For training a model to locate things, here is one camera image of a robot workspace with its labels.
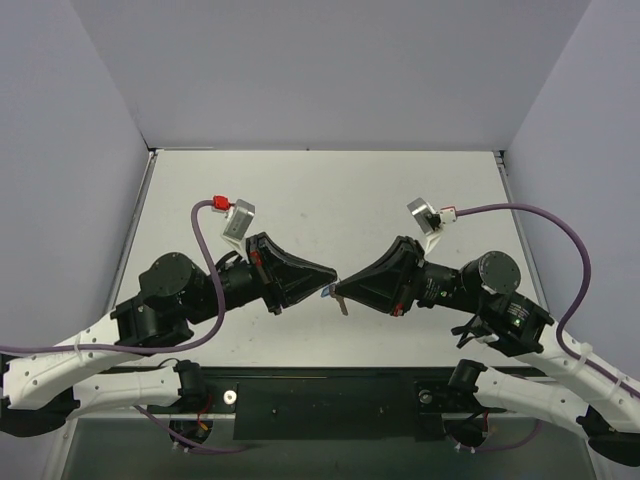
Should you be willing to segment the silver key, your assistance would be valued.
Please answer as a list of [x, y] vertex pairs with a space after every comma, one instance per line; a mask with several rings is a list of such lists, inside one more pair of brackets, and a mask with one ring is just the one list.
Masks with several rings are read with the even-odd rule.
[[348, 310], [347, 310], [344, 298], [339, 296], [335, 292], [332, 294], [332, 298], [334, 298], [337, 301], [341, 314], [343, 316], [348, 316]]

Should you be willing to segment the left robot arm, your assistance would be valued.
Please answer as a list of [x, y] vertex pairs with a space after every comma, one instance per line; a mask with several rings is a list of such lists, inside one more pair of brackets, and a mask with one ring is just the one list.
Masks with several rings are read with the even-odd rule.
[[89, 412], [148, 405], [201, 413], [214, 393], [189, 360], [149, 371], [112, 368], [189, 342], [193, 326], [256, 300], [284, 309], [329, 286], [334, 269], [291, 255], [267, 234], [246, 241], [248, 255], [229, 252], [202, 270], [182, 253], [158, 258], [139, 276], [140, 290], [92, 326], [48, 352], [1, 356], [1, 430], [14, 437], [54, 431]]

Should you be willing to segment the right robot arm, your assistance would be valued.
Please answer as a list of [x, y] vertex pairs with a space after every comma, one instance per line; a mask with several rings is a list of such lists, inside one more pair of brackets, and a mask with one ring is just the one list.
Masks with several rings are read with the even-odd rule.
[[475, 403], [536, 418], [586, 440], [609, 460], [639, 464], [639, 400], [594, 368], [592, 349], [559, 331], [559, 324], [533, 300], [518, 293], [520, 270], [500, 251], [490, 251], [460, 269], [426, 260], [420, 244], [397, 238], [385, 254], [339, 281], [338, 296], [391, 316], [412, 307], [443, 307], [470, 314], [452, 328], [459, 348], [483, 343], [526, 363], [553, 384], [503, 374], [472, 360], [461, 360], [447, 383], [449, 402], [468, 409]]

